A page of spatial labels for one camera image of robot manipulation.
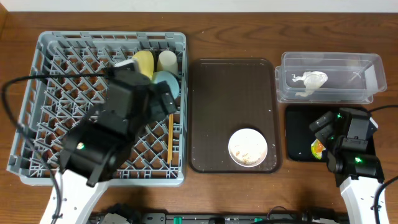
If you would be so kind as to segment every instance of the brown wood surface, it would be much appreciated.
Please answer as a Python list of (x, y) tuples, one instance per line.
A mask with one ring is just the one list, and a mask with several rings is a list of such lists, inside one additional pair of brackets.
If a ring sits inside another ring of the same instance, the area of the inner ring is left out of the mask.
[[(286, 51), (364, 52), (379, 54), (388, 89), (366, 108), (398, 103), (397, 14), (306, 13), (9, 13), (0, 38), (0, 84), (29, 74), (39, 34), (46, 30), (176, 31), (187, 36), (189, 60), (266, 58), (274, 66)], [(19, 112), (24, 84), (10, 89)], [(187, 168), (178, 188), (111, 188), (95, 210), (115, 203), (169, 212), (266, 213), (276, 205), (289, 210), (321, 206), (346, 211), (335, 180), (324, 164), (289, 161), (285, 153), (284, 108), (279, 105), (284, 161), (272, 175), (197, 174)], [(374, 114), (374, 135), (386, 179), (398, 174), (397, 110)], [(14, 128), (0, 110), (0, 223), (38, 223), (50, 187), (31, 187), (5, 171)], [(390, 223), (398, 223), (398, 184), (386, 191)]]

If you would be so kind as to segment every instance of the tray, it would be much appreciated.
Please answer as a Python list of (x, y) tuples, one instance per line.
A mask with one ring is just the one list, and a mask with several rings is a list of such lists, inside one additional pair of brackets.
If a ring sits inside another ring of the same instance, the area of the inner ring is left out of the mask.
[[(187, 138), (187, 46), (176, 32), (43, 32), (36, 45), (30, 75), (103, 73), (103, 69), (131, 58), (137, 51), (175, 52), (178, 60), (180, 96), (173, 132), (173, 160), (167, 164), (168, 118), (150, 124), (132, 148), (131, 156), (114, 173), (111, 185), (178, 186), (185, 177)], [(105, 101), (107, 80), (58, 78), (27, 83), (19, 121), (32, 136), (35, 147), (57, 170), (61, 139), (76, 126), (93, 105)], [(15, 133), (7, 170), (29, 185), (51, 185), (47, 171)]]
[[(264, 173), (282, 163), (272, 65), (263, 59), (203, 59), (190, 77), (190, 166), (197, 172)], [(253, 128), (268, 153), (256, 167), (242, 167), (228, 152), (231, 135)]]

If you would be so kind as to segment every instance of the yellow object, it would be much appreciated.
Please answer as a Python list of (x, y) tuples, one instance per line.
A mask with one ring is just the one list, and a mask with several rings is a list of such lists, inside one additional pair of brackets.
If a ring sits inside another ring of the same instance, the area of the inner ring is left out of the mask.
[(322, 152), (326, 150), (326, 148), (323, 146), (323, 144), (319, 140), (315, 140), (311, 144), (311, 152), (312, 155), (317, 158), (317, 159), (322, 159)]
[(141, 50), (132, 57), (137, 60), (141, 73), (152, 80), (155, 65), (152, 53), (148, 50)]
[(173, 157), (173, 124), (174, 114), (169, 115), (169, 142), (167, 143), (167, 163), (170, 165)]

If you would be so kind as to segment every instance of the clear plastic container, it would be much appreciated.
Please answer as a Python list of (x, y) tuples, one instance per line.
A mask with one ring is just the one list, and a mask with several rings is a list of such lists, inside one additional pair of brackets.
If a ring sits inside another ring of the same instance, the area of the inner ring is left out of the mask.
[[(328, 80), (320, 88), (293, 82), (304, 72), (323, 72)], [(387, 89), (386, 74), (377, 54), (286, 52), (275, 68), (277, 100), (281, 103), (361, 103), (373, 101)]]

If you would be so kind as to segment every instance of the wooden stick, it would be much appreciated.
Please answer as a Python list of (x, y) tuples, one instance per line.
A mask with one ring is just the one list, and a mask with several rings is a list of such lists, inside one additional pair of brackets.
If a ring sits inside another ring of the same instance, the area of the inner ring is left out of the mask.
[(167, 143), (167, 163), (170, 165), (172, 163), (173, 157), (173, 124), (174, 124), (174, 114), (169, 116), (169, 142)]

